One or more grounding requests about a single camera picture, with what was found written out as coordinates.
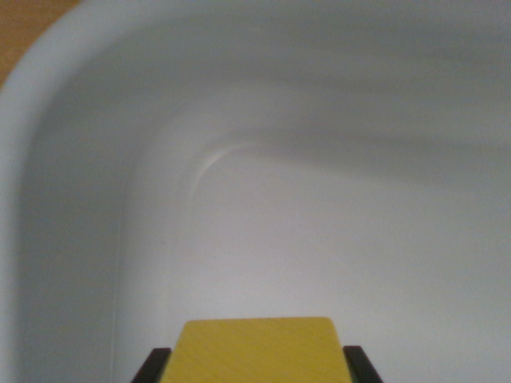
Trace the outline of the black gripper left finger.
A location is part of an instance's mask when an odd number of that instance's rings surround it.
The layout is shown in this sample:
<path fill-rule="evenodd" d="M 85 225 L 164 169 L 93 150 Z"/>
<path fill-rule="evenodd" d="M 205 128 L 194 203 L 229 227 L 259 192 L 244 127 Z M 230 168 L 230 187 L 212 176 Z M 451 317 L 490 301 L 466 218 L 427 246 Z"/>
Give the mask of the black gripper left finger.
<path fill-rule="evenodd" d="M 142 366 L 138 369 L 132 383 L 157 383 L 172 354 L 171 348 L 152 349 Z"/>

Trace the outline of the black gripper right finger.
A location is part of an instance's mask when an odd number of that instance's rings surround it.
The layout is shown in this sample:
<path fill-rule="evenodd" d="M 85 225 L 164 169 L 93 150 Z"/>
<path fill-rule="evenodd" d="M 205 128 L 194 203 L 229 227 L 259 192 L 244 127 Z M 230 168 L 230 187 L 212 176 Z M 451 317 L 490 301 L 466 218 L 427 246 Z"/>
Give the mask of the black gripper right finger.
<path fill-rule="evenodd" d="M 353 383 L 383 383 L 376 368 L 360 345 L 345 345 L 343 353 Z"/>

